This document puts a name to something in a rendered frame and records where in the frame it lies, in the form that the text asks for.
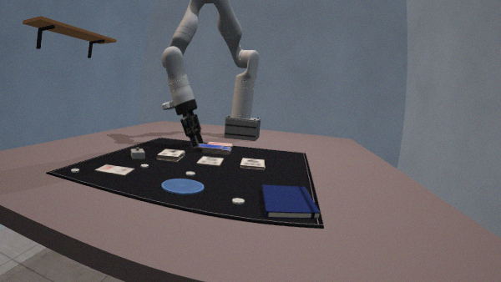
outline wooden shelf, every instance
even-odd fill
[[[54,21],[50,18],[45,17],[36,17],[30,18],[23,21],[23,24],[26,24],[31,27],[38,28],[38,38],[37,38],[37,48],[41,48],[42,44],[42,32],[44,30],[51,31],[53,33],[59,33],[63,35],[71,36],[72,38],[78,38],[82,40],[89,41],[89,58],[92,54],[92,45],[94,43],[106,44],[106,43],[115,43],[116,39],[105,37],[104,35],[91,33],[90,31],[84,30],[82,28],[76,28],[74,26],[70,26],[66,23],[60,23],[58,21]]]

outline tiled floor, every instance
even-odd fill
[[[0,282],[120,282],[0,225]]]

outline blue disc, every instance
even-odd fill
[[[195,194],[204,190],[204,185],[191,179],[169,179],[162,183],[162,188],[174,194]]]

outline tabletop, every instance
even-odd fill
[[[155,138],[157,122],[0,152],[0,224],[127,281],[493,281],[501,239],[347,138],[261,130],[205,142],[306,153],[324,229],[258,224],[131,199],[47,172]]]

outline white robotic arm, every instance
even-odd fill
[[[198,28],[198,14],[206,3],[213,3],[216,6],[220,15],[217,23],[218,29],[230,49],[235,64],[240,68],[245,68],[245,71],[237,75],[235,79],[231,116],[226,117],[225,122],[225,137],[256,140],[259,138],[261,121],[258,118],[251,118],[251,111],[259,54],[254,50],[240,48],[242,30],[229,0],[190,0],[170,46],[162,54],[162,64],[167,71],[172,95],[172,101],[164,103],[163,109],[175,108],[178,115],[183,115],[181,123],[194,147],[203,143],[200,123],[196,114],[193,114],[197,105],[185,72],[183,55],[195,35]]]

